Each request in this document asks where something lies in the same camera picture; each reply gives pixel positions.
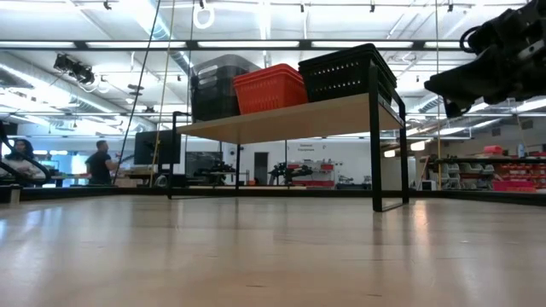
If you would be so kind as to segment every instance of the shelf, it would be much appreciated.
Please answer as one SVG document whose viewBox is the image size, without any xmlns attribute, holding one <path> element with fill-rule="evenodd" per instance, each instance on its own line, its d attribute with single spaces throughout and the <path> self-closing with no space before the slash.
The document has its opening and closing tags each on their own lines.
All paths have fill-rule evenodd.
<svg viewBox="0 0 546 307">
<path fill-rule="evenodd" d="M 379 116 L 381 130 L 395 130 L 404 126 L 402 119 L 381 98 Z M 179 134 L 233 144 L 335 136 L 367 131 L 369 131 L 368 94 L 306 103 L 177 128 Z"/>
<path fill-rule="evenodd" d="M 454 158 L 454 159 L 436 159 L 428 164 L 438 163 L 483 163 L 483 164 L 508 164 L 508 163 L 526 163 L 541 164 L 546 163 L 546 159 L 510 159 L 510 158 Z"/>
</svg>

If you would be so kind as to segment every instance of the black basket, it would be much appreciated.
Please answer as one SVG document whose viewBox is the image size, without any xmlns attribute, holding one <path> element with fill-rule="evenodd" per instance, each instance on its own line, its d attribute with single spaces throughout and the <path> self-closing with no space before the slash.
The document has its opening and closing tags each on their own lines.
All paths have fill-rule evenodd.
<svg viewBox="0 0 546 307">
<path fill-rule="evenodd" d="M 396 88 L 396 77 L 371 43 L 301 61 L 299 72 L 309 102 L 315 102 L 368 93 L 370 65 L 378 67 L 378 91 L 390 103 L 388 87 Z"/>
<path fill-rule="evenodd" d="M 233 78 L 214 79 L 192 86 L 191 110 L 194 123 L 241 115 Z"/>
<path fill-rule="evenodd" d="M 258 69 L 238 55 L 223 55 L 195 66 L 190 79 L 194 123 L 241 115 L 233 78 Z"/>
</svg>

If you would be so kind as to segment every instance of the ceiling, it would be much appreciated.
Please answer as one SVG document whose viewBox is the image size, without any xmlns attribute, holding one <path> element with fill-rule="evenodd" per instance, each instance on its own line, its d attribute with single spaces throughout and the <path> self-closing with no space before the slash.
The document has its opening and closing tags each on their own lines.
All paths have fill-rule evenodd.
<svg viewBox="0 0 546 307">
<path fill-rule="evenodd" d="M 154 20 L 154 6 L 158 0 L 110 0 L 108 3 L 111 10 L 104 8 L 102 0 L 0 0 L 0 40 L 148 40 Z M 199 12 L 194 18 L 195 11 L 200 11 L 199 1 L 160 1 L 158 20 L 167 31 L 172 28 L 172 39 L 186 41 L 458 40 L 469 27 L 480 25 L 506 9 L 517 9 L 526 1 L 438 0 L 438 7 L 431 0 L 375 0 L 374 3 L 374 12 L 370 12 L 370 1 L 366 0 L 208 0 L 205 7 L 214 11 L 214 18 L 209 27 L 202 28 L 211 15 L 209 12 Z M 187 52 L 186 56 L 192 65 L 221 55 L 235 54 L 259 67 L 264 67 L 265 63 L 287 63 L 297 68 L 299 61 L 333 51 L 274 50 L 267 51 L 264 57 L 261 50 L 199 50 Z M 188 110 L 186 73 L 165 51 L 150 51 L 148 58 L 142 51 L 134 55 L 128 51 L 4 52 L 28 64 L 28 73 L 35 72 L 36 78 L 41 78 L 42 72 L 60 78 L 62 81 L 55 81 L 51 86 L 60 87 L 74 96 L 82 89 L 72 78 L 60 75 L 53 68 L 58 54 L 70 55 L 74 60 L 91 66 L 96 78 L 103 80 L 84 86 L 83 90 L 91 91 L 88 101 L 106 101 L 117 107 L 117 111 L 133 108 L 133 104 L 127 102 L 132 91 L 127 85 L 138 84 L 142 64 L 146 61 L 142 78 L 144 90 L 138 98 L 136 110 L 139 112 L 148 106 L 158 112 L 162 100 L 166 113 Z M 398 92 L 409 112 L 419 112 L 418 107 L 430 99 L 431 93 L 423 88 L 423 82 L 431 75 L 473 59 L 472 55 L 457 51 L 384 50 L 381 54 L 398 78 Z M 428 112 L 437 112 L 437 108 Z M 158 119 L 153 117 L 147 120 L 155 123 Z"/>
</svg>

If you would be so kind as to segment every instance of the cable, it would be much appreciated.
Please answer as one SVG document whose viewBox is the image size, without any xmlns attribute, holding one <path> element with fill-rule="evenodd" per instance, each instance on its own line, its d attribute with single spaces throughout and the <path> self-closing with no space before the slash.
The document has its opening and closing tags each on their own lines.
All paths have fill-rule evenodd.
<svg viewBox="0 0 546 307">
<path fill-rule="evenodd" d="M 475 32 L 476 30 L 480 29 L 481 26 L 473 26 L 471 27 L 470 29 L 466 30 L 462 35 L 461 35 L 461 39 L 459 39 L 459 47 L 461 48 L 462 51 L 466 52 L 466 53 L 472 53 L 472 54 L 475 54 L 474 52 L 474 49 L 472 48 L 469 48 L 469 47 L 466 47 L 464 45 L 464 42 L 467 40 L 467 36 L 470 35 L 470 33 L 472 32 Z"/>
<path fill-rule="evenodd" d="M 195 12 L 195 0 L 194 0 L 194 5 L 192 6 L 192 15 L 194 14 Z M 191 41 L 192 39 L 194 38 L 194 23 L 192 22 L 191 23 L 191 26 L 189 28 L 189 41 Z M 191 55 L 192 55 L 192 52 L 189 51 L 189 56 L 188 56 L 188 66 L 189 66 L 189 76 L 188 76 L 188 85 L 187 85 L 187 88 L 188 88 L 188 92 L 186 93 L 186 125 L 189 125 L 189 92 L 191 91 L 191 78 L 193 77 L 192 74 L 194 72 L 194 69 L 193 67 L 191 67 Z M 188 169 L 188 160 L 186 159 L 186 153 L 188 152 L 188 135 L 185 135 L 184 137 L 184 172 Z"/>
<path fill-rule="evenodd" d="M 144 76 L 144 69 L 146 69 L 146 62 L 148 61 L 148 55 L 150 53 L 150 46 L 152 44 L 152 39 L 154 39 L 155 24 L 157 18 L 160 14 L 160 5 L 161 0 L 157 1 L 157 9 L 155 10 L 154 24 L 152 25 L 152 31 L 150 31 L 150 37 L 148 39 L 148 47 L 146 48 L 146 54 L 144 55 L 144 61 L 142 62 L 142 70 L 140 72 L 140 78 L 138 79 L 138 86 L 136 87 L 135 101 L 133 102 L 133 108 L 131 110 L 131 116 L 129 116 L 129 124 L 127 125 L 127 130 L 125 131 L 125 137 L 123 138 L 123 145 L 121 146 L 121 154 L 119 155 L 119 161 L 123 159 L 123 153 L 125 151 L 125 144 L 127 143 L 127 137 L 129 136 L 129 129 L 131 128 L 131 122 L 133 120 L 133 115 L 135 114 L 135 109 L 137 108 L 138 96 L 140 94 L 140 89 L 142 88 L 142 77 Z M 118 179 L 120 164 L 116 167 L 116 172 L 113 175 L 112 185 L 115 185 L 116 180 Z"/>
<path fill-rule="evenodd" d="M 61 75 L 59 75 L 59 77 L 57 77 L 57 79 L 55 79 L 55 81 L 51 82 L 51 83 L 48 85 L 48 87 L 51 87 L 51 85 L 57 83 L 57 81 L 59 81 L 59 79 L 60 79 L 62 76 L 64 76 L 65 73 L 67 73 L 67 72 L 63 72 Z"/>
<path fill-rule="evenodd" d="M 157 133 L 155 134 L 154 157 L 152 158 L 152 170 L 150 171 L 150 180 L 149 180 L 150 188 L 152 188 L 152 183 L 154 181 L 155 158 L 157 158 L 157 151 L 158 151 L 158 147 L 160 145 L 161 115 L 163 114 L 163 102 L 165 101 L 165 89 L 166 89 L 166 86 L 167 86 L 167 71 L 169 70 L 169 58 L 171 58 L 169 56 L 169 51 L 171 51 L 172 29 L 174 27 L 174 8 L 175 8 L 174 5 L 175 5 L 175 2 L 173 1 L 172 2 L 172 9 L 171 9 L 171 30 L 169 31 L 169 44 L 167 45 L 167 53 L 166 53 L 167 58 L 166 58 L 166 61 L 165 61 L 165 76 L 163 77 L 163 91 L 161 93 L 160 120 L 159 120 L 159 123 L 157 125 Z"/>
</svg>

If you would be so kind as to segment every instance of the table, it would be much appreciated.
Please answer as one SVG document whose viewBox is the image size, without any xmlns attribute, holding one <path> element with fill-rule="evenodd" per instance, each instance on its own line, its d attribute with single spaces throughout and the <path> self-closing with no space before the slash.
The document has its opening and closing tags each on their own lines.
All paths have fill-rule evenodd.
<svg viewBox="0 0 546 307">
<path fill-rule="evenodd" d="M 84 174 L 84 175 L 78 175 L 78 174 L 67 174 L 64 176 L 52 176 L 51 180 L 55 181 L 55 187 L 56 188 L 62 188 L 62 182 L 67 179 L 74 179 L 74 184 L 79 183 L 79 179 L 89 179 L 91 178 L 90 175 Z"/>
<path fill-rule="evenodd" d="M 294 107 L 251 113 L 226 119 L 216 119 L 172 130 L 172 143 L 177 134 L 237 144 L 235 168 L 240 170 L 241 144 L 253 142 L 286 141 L 316 136 L 333 136 L 369 131 L 372 165 L 372 198 L 374 211 L 384 212 L 410 202 L 408 179 L 408 143 L 405 129 L 405 105 L 396 90 L 389 84 L 382 84 L 390 91 L 392 99 L 398 104 L 398 114 L 390 101 L 379 95 L 378 68 L 373 62 L 368 71 L 369 93 L 335 98 L 326 101 L 306 103 Z M 172 115 L 172 126 L 176 126 L 177 116 Z M 380 131 L 400 131 L 400 165 L 402 180 L 402 203 L 383 206 L 381 187 L 381 147 Z M 170 164 L 172 176 L 174 164 Z M 235 182 L 239 191 L 239 181 Z M 171 185 L 167 196 L 172 198 Z"/>
</svg>

